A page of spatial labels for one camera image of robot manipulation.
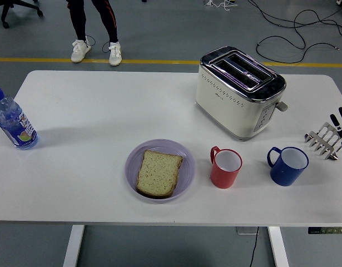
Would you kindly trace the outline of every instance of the cable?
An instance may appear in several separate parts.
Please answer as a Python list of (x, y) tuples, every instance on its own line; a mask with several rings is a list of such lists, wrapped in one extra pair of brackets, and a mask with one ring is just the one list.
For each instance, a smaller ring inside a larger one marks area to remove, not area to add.
[(109, 49), (108, 49), (108, 51), (104, 51), (104, 46), (105, 46), (106, 44), (108, 44), (108, 47), (109, 47), (110, 42), (106, 42), (105, 44), (103, 44), (103, 47), (102, 47), (103, 53), (109, 53), (109, 51), (110, 51)]
[[(290, 21), (290, 20), (287, 20), (287, 19), (276, 18), (276, 17), (274, 17), (274, 16), (271, 16), (271, 15), (267, 14), (266, 12), (264, 12), (264, 11), (263, 11), (263, 10), (262, 10), (262, 9), (253, 1), (253, 0), (247, 0), (247, 1), (248, 1), (251, 5), (253, 5), (254, 7), (256, 7), (256, 8), (261, 12), (262, 16), (263, 16), (268, 22), (270, 22), (271, 24), (276, 25), (276, 26), (279, 26), (279, 27), (294, 29), (295, 32), (296, 32), (296, 34), (299, 35), (299, 37), (301, 38), (301, 40), (302, 40), (302, 42), (303, 42), (303, 47), (299, 47), (299, 46), (296, 46), (295, 44), (293, 44), (292, 42), (290, 42), (288, 39), (286, 39), (286, 38), (284, 38), (284, 37), (281, 37), (281, 36), (270, 36), (270, 37), (266, 37), (266, 38), (264, 38), (262, 41), (260, 41), (259, 43), (257, 43), (257, 45), (256, 45), (256, 53), (259, 54), (261, 57), (263, 57), (263, 58), (265, 58), (265, 59), (267, 59), (267, 60), (271, 60), (271, 61), (274, 61), (274, 62), (278, 62), (278, 63), (294, 64), (294, 63), (299, 63), (299, 62), (301, 62), (301, 61), (304, 59), (304, 57), (305, 57), (307, 51), (308, 51), (310, 48), (312, 48), (312, 47), (314, 47), (314, 46), (317, 46), (317, 45), (328, 45), (328, 46), (331, 46), (331, 47), (335, 48), (336, 50), (340, 50), (338, 47), (336, 47), (336, 46), (334, 46), (334, 45), (332, 45), (332, 44), (329, 44), (329, 43), (325, 43), (325, 42), (320, 42), (320, 43), (312, 44), (311, 46), (309, 46), (309, 47), (306, 49), (306, 42), (305, 42), (303, 36), (298, 32), (297, 28), (301, 28), (301, 27), (309, 26), (309, 25), (314, 25), (314, 24), (316, 24), (316, 23), (322, 23), (322, 24), (326, 24), (326, 25), (336, 26), (337, 29), (338, 29), (338, 31), (339, 31), (339, 34), (342, 36), (342, 26), (339, 25), (339, 24), (337, 24), (336, 21), (334, 21), (334, 20), (332, 20), (332, 19), (328, 19), (329, 17), (331, 17), (331, 16), (333, 16), (334, 14), (338, 13), (339, 11), (341, 11), (342, 8), (339, 9), (338, 11), (336, 11), (335, 13), (333, 13), (333, 14), (331, 14), (331, 15), (325, 17), (325, 18), (323, 18), (323, 19), (320, 19), (319, 16), (318, 16), (318, 14), (317, 14), (314, 10), (312, 10), (312, 9), (306, 9), (306, 10), (303, 10), (303, 11), (301, 11), (300, 13), (298, 13), (298, 15), (295, 17), (295, 19), (294, 19), (293, 21)], [(316, 18), (317, 18), (318, 20), (317, 20), (317, 21), (310, 22), (310, 23), (299, 23), (299, 22), (297, 22), (296, 20), (297, 20), (298, 16), (300, 16), (300, 15), (301, 15), (302, 13), (304, 13), (304, 12), (312, 12), (312, 13), (314, 13), (314, 14), (316, 15)], [(270, 17), (270, 18), (273, 18), (273, 19), (276, 19), (276, 20), (278, 20), (278, 21), (282, 21), (282, 22), (286, 22), (286, 23), (292, 23), (293, 26), (284, 26), (284, 25), (275, 23), (275, 22), (273, 22), (273, 21), (270, 21), (266, 16), (268, 16), (268, 17)], [(269, 39), (269, 38), (281, 38), (281, 39), (285, 40), (286, 42), (288, 42), (289, 44), (291, 44), (292, 46), (294, 46), (295, 48), (297, 48), (297, 49), (299, 49), (299, 50), (304, 50), (304, 53), (303, 53), (302, 58), (301, 58), (300, 60), (294, 61), (294, 62), (283, 62), (283, 61), (277, 61), (277, 60), (274, 60), (274, 59), (272, 59), (272, 58), (265, 57), (264, 55), (262, 55), (262, 54), (259, 52), (259, 46), (260, 46), (260, 44), (261, 44), (263, 41), (265, 41), (265, 40), (267, 40), (267, 39)]]
[(259, 236), (259, 229), (260, 229), (260, 227), (258, 226), (257, 232), (256, 232), (255, 246), (254, 246), (254, 250), (252, 251), (250, 267), (252, 266), (252, 263), (254, 262), (254, 255), (255, 255), (255, 249), (256, 249), (256, 245), (257, 245), (257, 237)]
[(213, 5), (215, 7), (224, 7), (226, 11), (229, 11), (230, 9), (226, 9), (227, 7), (237, 7), (237, 4), (230, 0), (224, 0), (224, 2), (220, 3), (218, 6), (213, 2)]
[(94, 39), (92, 36), (90, 36), (90, 35), (86, 35), (86, 36), (87, 36), (87, 37), (91, 37), (91, 38), (94, 40), (94, 44), (89, 44), (90, 46), (94, 46), (95, 43), (96, 43), (95, 39)]

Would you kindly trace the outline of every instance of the chair base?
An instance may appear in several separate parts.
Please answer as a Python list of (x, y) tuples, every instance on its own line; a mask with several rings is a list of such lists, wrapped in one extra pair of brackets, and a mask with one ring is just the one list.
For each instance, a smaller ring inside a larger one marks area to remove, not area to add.
[(21, 0), (0, 0), (0, 6), (3, 6), (3, 13), (2, 13), (2, 22), (4, 28), (9, 28), (9, 24), (5, 21), (6, 15), (8, 14), (9, 8), (13, 8), (14, 4), (17, 4), (18, 6), (33, 8), (37, 10), (37, 14), (39, 17), (43, 16), (42, 11), (35, 5), (26, 3)]

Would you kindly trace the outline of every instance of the white toaster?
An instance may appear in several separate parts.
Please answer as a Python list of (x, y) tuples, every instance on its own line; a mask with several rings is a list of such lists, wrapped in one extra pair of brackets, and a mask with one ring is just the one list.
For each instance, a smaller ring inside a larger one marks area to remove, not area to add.
[(221, 47), (200, 59), (196, 102), (236, 139), (246, 141), (270, 122), (286, 81), (234, 47)]

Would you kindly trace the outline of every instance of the metal toast rack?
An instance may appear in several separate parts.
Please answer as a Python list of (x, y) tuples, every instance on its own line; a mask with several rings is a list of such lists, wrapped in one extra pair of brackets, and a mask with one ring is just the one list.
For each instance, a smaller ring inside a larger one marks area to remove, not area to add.
[(334, 126), (326, 122), (323, 124), (323, 126), (317, 133), (311, 131), (310, 133), (307, 133), (304, 137), (305, 143), (311, 141), (309, 147), (313, 147), (316, 145), (314, 151), (322, 149), (319, 155), (321, 156), (326, 154), (326, 160), (339, 159), (336, 153), (342, 148), (342, 145), (340, 145), (336, 151), (334, 147), (340, 141), (341, 138)]

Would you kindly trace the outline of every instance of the mug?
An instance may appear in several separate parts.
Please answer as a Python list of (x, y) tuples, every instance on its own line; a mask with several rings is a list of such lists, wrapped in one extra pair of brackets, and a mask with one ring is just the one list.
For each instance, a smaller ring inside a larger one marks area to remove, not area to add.
[[(272, 151), (279, 154), (274, 164), (270, 158)], [(282, 150), (273, 147), (267, 154), (267, 162), (271, 167), (270, 175), (272, 180), (279, 185), (289, 186), (307, 168), (309, 159), (306, 153), (297, 147), (285, 147)]]
[(219, 188), (229, 188), (242, 167), (240, 155), (231, 149), (219, 149), (214, 146), (210, 151), (212, 168), (211, 182)]

